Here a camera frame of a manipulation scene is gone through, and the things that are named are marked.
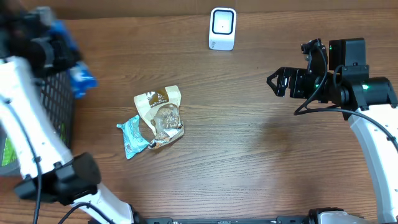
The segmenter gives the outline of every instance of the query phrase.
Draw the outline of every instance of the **snack bag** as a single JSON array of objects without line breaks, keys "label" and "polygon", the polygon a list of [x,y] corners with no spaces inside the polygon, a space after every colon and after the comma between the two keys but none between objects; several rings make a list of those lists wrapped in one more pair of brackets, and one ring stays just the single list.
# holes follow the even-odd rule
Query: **snack bag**
[{"label": "snack bag", "polygon": [[149,149],[157,149],[184,135],[178,108],[181,93],[177,86],[168,86],[134,97],[141,118],[151,128],[155,138]]},{"label": "snack bag", "polygon": [[116,127],[123,130],[124,150],[127,159],[131,159],[135,154],[148,146],[149,142],[141,136],[141,132],[139,131],[138,114],[124,124],[117,124]]}]

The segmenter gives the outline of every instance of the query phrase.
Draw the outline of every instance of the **small white box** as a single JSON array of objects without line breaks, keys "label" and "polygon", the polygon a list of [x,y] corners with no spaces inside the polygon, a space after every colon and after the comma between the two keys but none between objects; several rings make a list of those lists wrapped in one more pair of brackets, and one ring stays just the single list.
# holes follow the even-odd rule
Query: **small white box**
[{"label": "small white box", "polygon": [[211,11],[209,48],[232,50],[235,42],[236,12],[231,8],[217,7]]}]

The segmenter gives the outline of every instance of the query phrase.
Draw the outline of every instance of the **wooden table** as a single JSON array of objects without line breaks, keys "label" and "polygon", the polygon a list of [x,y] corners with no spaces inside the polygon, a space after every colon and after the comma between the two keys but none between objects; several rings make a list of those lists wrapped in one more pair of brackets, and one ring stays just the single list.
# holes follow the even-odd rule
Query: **wooden table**
[{"label": "wooden table", "polygon": [[[398,10],[238,14],[232,52],[208,49],[209,16],[67,21],[99,81],[77,101],[73,153],[92,153],[103,182],[145,217],[265,218],[341,207],[376,219],[373,185],[358,140],[341,114],[293,116],[303,101],[276,97],[266,78],[305,67],[300,44],[364,37],[371,76],[398,90]],[[131,160],[117,123],[137,114],[133,97],[178,85],[185,135]],[[148,140],[152,133],[142,121]],[[30,223],[2,178],[0,222]],[[69,208],[43,204],[40,223]],[[85,223],[74,213],[69,223]]]}]

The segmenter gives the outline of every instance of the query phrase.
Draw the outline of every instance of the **brown snack bag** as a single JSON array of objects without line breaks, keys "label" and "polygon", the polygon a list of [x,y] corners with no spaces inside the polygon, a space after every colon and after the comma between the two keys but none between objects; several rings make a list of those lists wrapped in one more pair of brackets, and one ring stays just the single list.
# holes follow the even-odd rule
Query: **brown snack bag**
[{"label": "brown snack bag", "polygon": [[184,135],[184,126],[178,111],[181,93],[177,86],[135,96],[134,102],[139,115],[155,135],[149,149],[157,149]]}]

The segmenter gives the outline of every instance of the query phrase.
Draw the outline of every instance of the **blue object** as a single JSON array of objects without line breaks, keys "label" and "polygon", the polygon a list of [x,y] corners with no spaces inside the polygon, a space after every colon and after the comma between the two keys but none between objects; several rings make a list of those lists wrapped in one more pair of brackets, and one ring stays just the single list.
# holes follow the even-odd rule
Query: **blue object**
[{"label": "blue object", "polygon": [[[68,29],[62,21],[55,21],[52,24],[49,34],[61,34],[67,41],[70,49],[79,51],[76,42],[72,39]],[[90,73],[84,62],[79,61],[76,65],[69,69],[67,73],[70,76],[70,84],[72,86],[75,98],[80,99],[86,95],[86,90],[97,87],[97,80]]]},{"label": "blue object", "polygon": [[124,124],[117,124],[116,127],[123,130],[124,150],[126,151],[127,159],[131,159],[149,145],[149,142],[141,136],[139,131],[139,115]]}]

